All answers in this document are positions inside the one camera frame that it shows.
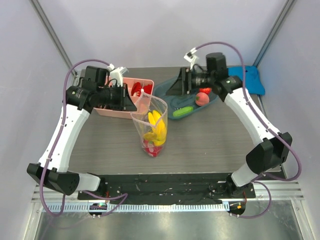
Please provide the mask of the red strawberry toy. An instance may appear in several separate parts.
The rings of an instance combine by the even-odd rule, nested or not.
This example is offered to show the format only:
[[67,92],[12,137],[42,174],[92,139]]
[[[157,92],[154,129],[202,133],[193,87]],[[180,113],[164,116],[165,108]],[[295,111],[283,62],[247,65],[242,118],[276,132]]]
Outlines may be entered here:
[[209,95],[212,92],[212,88],[210,88],[210,87],[199,88],[199,92]]

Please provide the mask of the yellow banana bunch toy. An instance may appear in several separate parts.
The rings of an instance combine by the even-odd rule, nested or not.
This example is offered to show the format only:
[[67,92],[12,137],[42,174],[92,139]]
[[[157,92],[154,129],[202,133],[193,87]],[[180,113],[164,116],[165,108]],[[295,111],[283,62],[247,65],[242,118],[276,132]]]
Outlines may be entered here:
[[150,111],[148,121],[155,127],[151,127],[151,131],[143,135],[144,140],[153,143],[156,147],[162,146],[167,138],[167,125],[162,115],[157,110]]

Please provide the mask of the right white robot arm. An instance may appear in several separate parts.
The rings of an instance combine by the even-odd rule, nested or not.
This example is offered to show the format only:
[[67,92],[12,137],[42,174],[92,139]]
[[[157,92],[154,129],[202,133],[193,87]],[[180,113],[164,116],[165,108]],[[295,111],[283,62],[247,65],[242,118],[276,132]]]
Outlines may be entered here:
[[244,187],[260,174],[282,165],[288,157],[292,137],[273,126],[252,101],[248,90],[236,75],[229,75],[226,57],[221,52],[206,55],[206,69],[195,71],[197,56],[185,54],[189,67],[182,67],[168,96],[183,96],[192,90],[210,88],[240,119],[248,131],[254,148],[246,155],[245,163],[226,179],[226,193],[233,198],[243,193]]

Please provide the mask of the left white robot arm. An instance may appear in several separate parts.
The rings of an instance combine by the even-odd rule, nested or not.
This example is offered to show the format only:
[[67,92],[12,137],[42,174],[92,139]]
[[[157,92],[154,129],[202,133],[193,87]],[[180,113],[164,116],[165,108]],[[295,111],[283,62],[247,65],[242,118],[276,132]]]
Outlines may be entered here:
[[89,191],[100,200],[107,192],[101,178],[92,173],[69,171],[71,153],[79,133],[94,108],[135,112],[128,85],[124,83],[125,67],[116,69],[87,66],[81,86],[65,91],[60,119],[53,136],[38,163],[31,163],[27,173],[39,184],[67,196],[76,191]]

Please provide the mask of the clear pink zip top bag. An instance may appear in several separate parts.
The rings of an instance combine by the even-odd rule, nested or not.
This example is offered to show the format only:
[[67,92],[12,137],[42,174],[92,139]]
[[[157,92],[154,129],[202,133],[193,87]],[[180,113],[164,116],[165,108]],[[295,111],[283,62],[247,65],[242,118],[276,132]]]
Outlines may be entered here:
[[142,148],[142,143],[144,141],[144,134],[151,131],[151,127],[153,127],[153,128],[156,127],[155,125],[149,123],[149,121],[148,121],[148,113],[152,112],[153,110],[158,111],[166,123],[166,127],[167,127],[166,141],[167,141],[167,135],[168,135],[168,105],[167,105],[167,103],[161,98],[158,98],[154,95],[142,92],[140,94],[140,97],[138,98],[137,102],[135,103],[135,106],[137,108],[137,111],[131,112],[130,115],[131,115],[131,119],[133,120],[133,123],[136,127],[136,130],[138,132],[141,148]]

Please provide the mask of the green cucumber toy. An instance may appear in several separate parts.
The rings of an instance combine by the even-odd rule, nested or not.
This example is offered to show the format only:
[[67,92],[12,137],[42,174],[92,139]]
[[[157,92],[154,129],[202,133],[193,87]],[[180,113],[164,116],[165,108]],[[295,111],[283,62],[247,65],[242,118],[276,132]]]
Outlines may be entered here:
[[185,107],[182,107],[182,108],[175,110],[172,113],[172,115],[173,115],[173,117],[178,118],[178,117],[181,117],[181,116],[184,116],[184,115],[191,113],[193,110],[194,110],[193,106],[185,106]]

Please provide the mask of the pink dragon fruit toy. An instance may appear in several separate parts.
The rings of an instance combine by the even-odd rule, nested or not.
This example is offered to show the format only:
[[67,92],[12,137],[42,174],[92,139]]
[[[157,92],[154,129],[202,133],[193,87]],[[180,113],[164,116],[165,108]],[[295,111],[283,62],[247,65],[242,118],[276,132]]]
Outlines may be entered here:
[[150,156],[150,157],[157,157],[160,152],[162,151],[163,149],[163,146],[160,145],[160,146],[157,146],[157,145],[154,145],[153,142],[151,141],[147,141],[147,140],[144,140],[142,142],[142,149]]

